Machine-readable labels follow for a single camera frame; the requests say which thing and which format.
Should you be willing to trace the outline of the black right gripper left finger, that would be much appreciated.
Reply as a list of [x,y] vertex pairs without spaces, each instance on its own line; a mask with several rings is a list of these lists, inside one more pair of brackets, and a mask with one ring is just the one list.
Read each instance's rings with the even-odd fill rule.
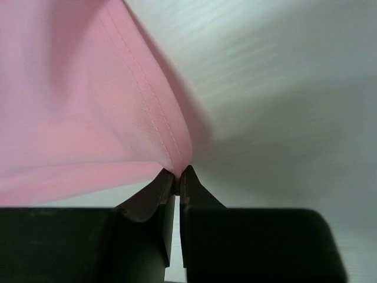
[[114,208],[2,208],[2,282],[163,282],[174,175]]

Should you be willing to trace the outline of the pink t shirt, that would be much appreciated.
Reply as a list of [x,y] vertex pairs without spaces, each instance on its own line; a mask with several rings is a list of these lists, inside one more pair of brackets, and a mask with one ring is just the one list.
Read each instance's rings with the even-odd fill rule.
[[1,205],[180,176],[177,99],[123,1],[1,2]]

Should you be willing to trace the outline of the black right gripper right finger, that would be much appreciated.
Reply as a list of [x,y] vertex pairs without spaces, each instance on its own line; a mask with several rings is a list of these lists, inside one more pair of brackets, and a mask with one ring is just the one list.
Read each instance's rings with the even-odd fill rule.
[[315,210],[227,208],[181,175],[180,236],[188,282],[346,282],[330,226]]

